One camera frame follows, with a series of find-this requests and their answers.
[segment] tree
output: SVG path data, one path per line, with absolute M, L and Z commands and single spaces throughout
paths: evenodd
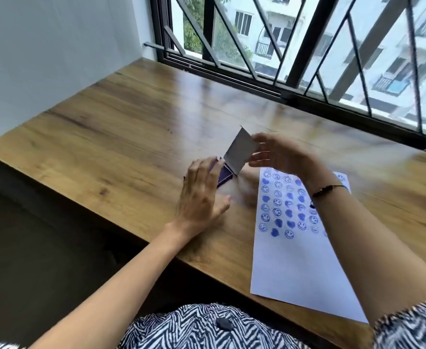
M 221 0 L 222 4 L 229 2 L 230 0 Z M 205 6 L 205 0 L 184 0 L 187 8 L 192 13 L 193 17 L 197 21 L 200 28 L 203 30 L 203 12 Z M 200 38 L 197 36 L 192 28 L 192 25 L 184 15 L 184 47 L 186 50 L 190 50 L 196 53 L 202 53 L 203 44 Z M 248 58 L 251 58 L 253 53 L 247 46 L 243 46 Z M 243 65 L 244 60 L 240 56 L 240 52 L 234 44 L 234 40 L 226 29 L 226 26 L 220 19 L 217 18 L 214 25 L 213 45 L 212 48 L 215 50 L 216 56 L 228 63 L 235 65 Z

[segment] paper sheet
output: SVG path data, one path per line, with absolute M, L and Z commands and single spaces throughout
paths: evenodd
M 367 323 L 310 202 L 297 176 L 260 170 L 250 292 Z

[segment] wood grain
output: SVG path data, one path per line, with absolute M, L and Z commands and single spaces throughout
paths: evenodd
M 0 160 L 150 241 L 174 215 L 193 159 L 223 155 L 239 125 L 280 131 L 349 175 L 353 194 L 426 261 L 426 152 L 149 60 L 139 60 L 0 137 Z M 251 295 L 256 171 L 223 185 L 223 224 L 181 260 L 343 348 L 363 323 Z

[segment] floor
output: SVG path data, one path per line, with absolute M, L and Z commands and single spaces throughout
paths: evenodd
M 144 244 L 128 242 L 125 231 L 90 222 L 87 214 L 71 215 L 60 197 L 40 200 L 43 187 L 30 188 L 27 178 L 11 170 L 0 173 L 3 187 L 9 184 L 12 191 L 8 196 L 0 192 L 0 341 L 30 346 Z M 178 260 L 164 271 L 138 316 L 214 301 L 237 306 L 313 348 L 334 347 Z

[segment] right hand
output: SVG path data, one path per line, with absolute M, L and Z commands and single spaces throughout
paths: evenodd
M 272 167 L 286 174 L 300 175 L 309 153 L 281 134 L 253 134 L 260 146 L 249 158 L 251 167 Z

